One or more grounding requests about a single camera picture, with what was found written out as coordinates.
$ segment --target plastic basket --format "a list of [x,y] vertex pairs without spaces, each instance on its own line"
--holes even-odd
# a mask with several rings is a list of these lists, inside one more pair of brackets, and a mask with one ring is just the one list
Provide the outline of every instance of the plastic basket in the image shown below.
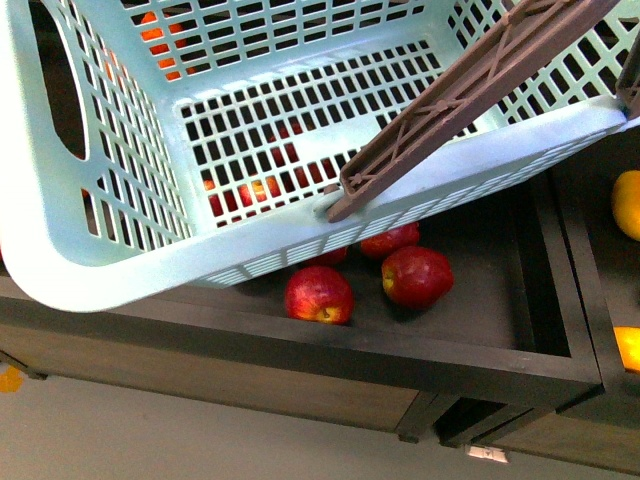
[[[501,2],[42,3],[70,59],[87,158],[53,128],[27,0],[4,0],[0,227],[18,285],[63,310],[240,283],[522,182],[630,126],[612,95],[640,29],[627,0],[410,175],[329,223],[341,192],[320,193],[503,15]],[[148,12],[156,22],[140,25]],[[144,41],[151,28],[162,38]],[[252,185],[270,188],[263,198]]]

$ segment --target red apple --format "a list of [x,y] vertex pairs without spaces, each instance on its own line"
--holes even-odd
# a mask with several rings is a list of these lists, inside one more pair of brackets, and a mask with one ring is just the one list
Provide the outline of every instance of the red apple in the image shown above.
[[396,250],[409,245],[417,245],[420,241],[418,222],[409,223],[381,233],[360,242],[360,251],[373,260],[382,260]]
[[[320,173],[320,168],[318,168],[318,165],[316,163],[310,164],[308,168],[309,174],[307,174],[302,167],[296,168],[294,170],[296,179],[298,180],[298,185],[300,185],[301,188],[306,188],[309,186],[309,179],[307,175],[311,176],[311,181],[314,185],[322,183],[324,180],[322,178],[322,174]],[[322,160],[322,169],[324,170],[327,178],[335,178],[338,176],[336,170],[333,168],[333,165],[328,158]]]
[[[276,177],[267,177],[265,180],[267,184],[267,188],[269,189],[269,193],[272,197],[279,197],[282,195],[280,192],[280,186],[278,185],[278,181]],[[255,195],[257,202],[264,202],[267,199],[267,191],[265,189],[265,185],[261,180],[254,180],[250,183],[251,188],[253,189],[253,193]],[[249,185],[242,185],[238,189],[238,193],[240,194],[240,200],[242,201],[242,205],[245,207],[249,207],[253,204],[253,197],[251,196],[251,192],[249,190]]]
[[338,248],[337,250],[332,250],[330,252],[323,253],[322,255],[318,255],[317,257],[310,258],[309,260],[304,261],[304,265],[325,265],[327,267],[331,267],[333,265],[337,265],[342,262],[345,258],[347,258],[347,249],[348,247]]
[[[213,180],[205,180],[204,181],[204,189],[209,191],[216,188],[216,184]],[[220,202],[220,197],[218,194],[213,194],[209,197],[209,205],[211,205],[211,211],[215,217],[221,216],[224,211],[222,209],[222,203]]]
[[382,262],[382,286],[394,303],[420,310],[451,290],[453,273],[441,253],[424,247],[403,247]]
[[306,267],[294,273],[284,298],[289,317],[335,325],[347,323],[354,307],[349,282],[326,266]]
[[[294,135],[300,135],[302,133],[302,127],[300,126],[299,123],[292,123],[291,129],[293,130]],[[278,135],[282,139],[289,138],[289,131],[286,129],[286,127],[282,127],[280,130],[278,130]],[[275,141],[276,141],[275,135],[270,137],[268,140],[269,143],[275,142]],[[287,143],[284,146],[284,150],[287,154],[287,158],[289,159],[290,163],[294,163],[298,161],[298,152],[296,152],[296,147],[293,146],[293,143]],[[284,167],[285,158],[284,158],[284,155],[282,154],[282,150],[280,150],[279,148],[272,148],[271,155],[273,155],[273,160],[276,163],[276,167]]]

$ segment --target fruit display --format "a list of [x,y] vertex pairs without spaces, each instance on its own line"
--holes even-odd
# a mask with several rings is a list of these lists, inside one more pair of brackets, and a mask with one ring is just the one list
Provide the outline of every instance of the fruit display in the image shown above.
[[362,254],[372,260],[384,260],[396,250],[420,241],[418,223],[409,223],[360,242]]
[[432,306],[453,287],[447,257],[429,248],[403,247],[382,263],[382,285],[398,305],[413,310]]
[[640,241],[640,170],[618,177],[611,193],[611,210],[620,230]]
[[240,201],[245,207],[253,205],[254,198],[256,202],[260,203],[267,200],[268,195],[272,198],[282,195],[275,177],[267,177],[264,182],[261,180],[253,180],[248,185],[242,185],[238,189],[238,193],[240,194]]
[[613,332],[625,370],[640,373],[640,328],[614,327]]
[[[299,123],[293,123],[291,125],[291,129],[293,130],[294,135],[300,135],[301,133],[303,133],[302,127],[300,126]],[[289,130],[287,130],[285,127],[282,127],[278,131],[278,135],[283,140],[286,138],[289,138]],[[275,135],[269,137],[269,140],[268,140],[269,143],[273,143],[275,141],[276,141]],[[286,153],[286,158],[285,158],[285,155],[283,155],[282,150],[280,150],[279,148],[271,149],[271,155],[273,155],[273,160],[275,161],[276,167],[284,167],[287,161],[289,163],[295,163],[299,160],[298,152],[296,152],[296,149],[292,143],[287,143],[284,146],[284,151]]]
[[0,374],[0,393],[16,393],[23,382],[20,370],[9,366],[4,373]]
[[[285,288],[287,316],[344,324],[352,311],[357,315],[358,302],[376,303],[386,297],[391,300],[387,304],[397,310],[400,318],[404,315],[402,312],[408,314],[409,311],[428,309],[452,289],[454,277],[447,258],[435,250],[415,245],[420,239],[418,223],[378,237],[384,241],[374,242],[375,248],[366,252],[369,255],[365,255],[362,248],[342,247],[305,260]],[[362,271],[372,266],[372,257],[384,261],[381,261],[379,273],[371,271],[369,277],[369,274],[363,275]],[[355,296],[358,302],[354,301],[347,278],[358,282],[353,283],[355,290],[360,291],[360,296]],[[366,286],[363,288],[362,282],[376,282],[380,285],[379,293],[367,290]],[[371,298],[371,293],[380,298]]]
[[[216,188],[216,184],[213,180],[205,180],[204,181],[204,189],[209,191]],[[209,205],[211,205],[211,211],[216,217],[219,217],[223,214],[222,210],[222,202],[220,202],[220,197],[217,194],[211,195],[209,197]]]
[[306,267],[289,279],[285,308],[290,318],[343,325],[354,308],[349,282],[337,270],[325,266]]
[[[140,21],[141,25],[145,25],[148,23],[154,23],[158,20],[158,17],[156,16],[155,13],[153,12],[147,12],[143,17],[142,20]],[[169,31],[171,33],[180,33],[183,31],[182,26],[179,23],[174,23],[169,25]],[[151,40],[155,40],[157,38],[163,38],[164,37],[164,32],[162,31],[161,28],[159,27],[155,27],[155,28],[150,28],[149,30],[143,30],[142,33],[140,33],[140,36],[142,37],[142,39],[145,42],[149,42]],[[181,39],[181,40],[177,40],[175,42],[175,45],[177,48],[184,48],[187,45],[186,40]],[[149,51],[151,52],[152,55],[161,55],[163,53],[167,53],[169,52],[169,45],[166,43],[161,43],[159,45],[153,45],[151,47],[149,47]],[[167,68],[171,68],[171,67],[175,67],[176,66],[176,61],[173,58],[163,58],[161,60],[158,61],[158,66],[160,67],[160,69],[164,70]],[[189,74],[193,74],[195,73],[195,70],[193,68],[187,68],[187,73]],[[167,78],[167,80],[177,80],[181,77],[179,72],[169,72],[165,75],[165,77]]]

